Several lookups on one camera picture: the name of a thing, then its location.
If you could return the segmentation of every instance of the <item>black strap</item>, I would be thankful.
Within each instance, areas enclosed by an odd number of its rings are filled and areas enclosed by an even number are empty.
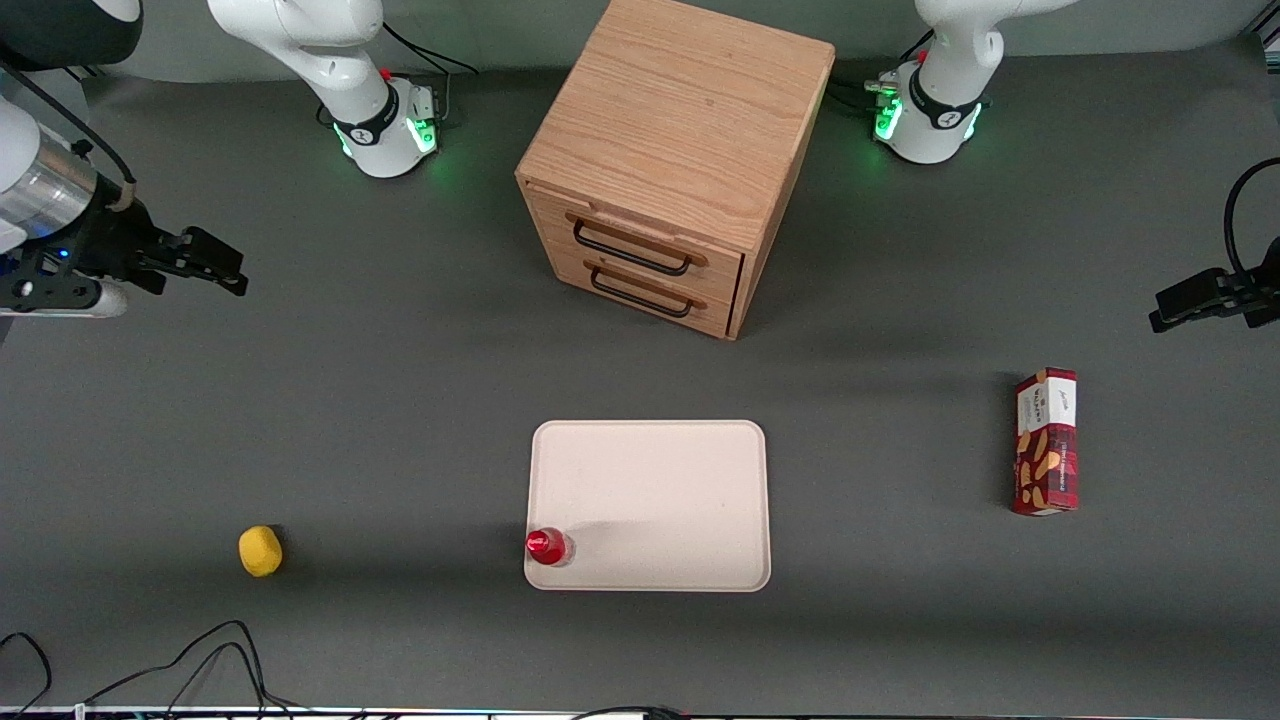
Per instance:
[[[378,145],[378,141],[383,137],[383,131],[392,127],[396,122],[396,117],[399,115],[399,92],[389,83],[387,85],[387,104],[379,110],[376,115],[369,118],[362,123],[344,123],[334,118],[333,124],[338,126],[342,135],[351,138],[352,142],[361,146]]]
[[[920,68],[915,68],[911,73],[911,81],[908,83],[908,88],[911,92],[911,101],[915,106],[920,109],[925,115],[929,117],[929,122],[933,123],[933,129],[951,129],[957,127],[965,118],[973,113],[982,97],[975,99],[973,102],[965,102],[964,105],[947,105],[946,102],[938,102],[937,100],[928,96],[924,92],[924,87],[920,86]]]

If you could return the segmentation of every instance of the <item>wall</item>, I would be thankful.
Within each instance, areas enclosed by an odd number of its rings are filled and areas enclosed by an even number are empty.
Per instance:
[[[694,4],[833,42],[841,58],[895,55],[924,31],[908,0],[692,0]],[[483,68],[564,67],[577,58],[607,0],[384,0],[403,35]],[[1187,50],[1240,32],[1266,0],[1082,0],[1002,26],[1010,54],[1075,55]],[[287,70],[224,35],[201,0],[146,5],[137,53],[119,72],[175,82],[269,79]],[[420,68],[380,37],[381,64]]]

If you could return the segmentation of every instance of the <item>yellow sponge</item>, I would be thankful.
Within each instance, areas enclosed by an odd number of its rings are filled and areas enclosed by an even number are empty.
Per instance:
[[[275,530],[266,525],[253,525],[241,533],[241,565],[255,578],[265,578],[280,568],[284,550]]]

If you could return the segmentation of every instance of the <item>cabinet top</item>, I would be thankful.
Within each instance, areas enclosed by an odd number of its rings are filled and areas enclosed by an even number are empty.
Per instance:
[[[753,251],[835,56],[673,0],[613,0],[517,173]]]

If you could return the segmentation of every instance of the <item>wooden drawer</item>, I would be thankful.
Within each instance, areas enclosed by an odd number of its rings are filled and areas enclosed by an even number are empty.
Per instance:
[[[557,272],[591,288],[586,261],[675,293],[666,309],[705,302],[684,324],[736,338],[835,58],[675,0],[609,0],[516,168]]]
[[[588,292],[644,310],[699,332],[724,337],[732,304],[684,292],[671,283],[639,277],[630,266],[600,261],[570,246],[547,246],[556,277]]]
[[[525,184],[525,199],[544,243],[685,295],[732,305],[742,268],[740,252],[648,227],[534,183]]]

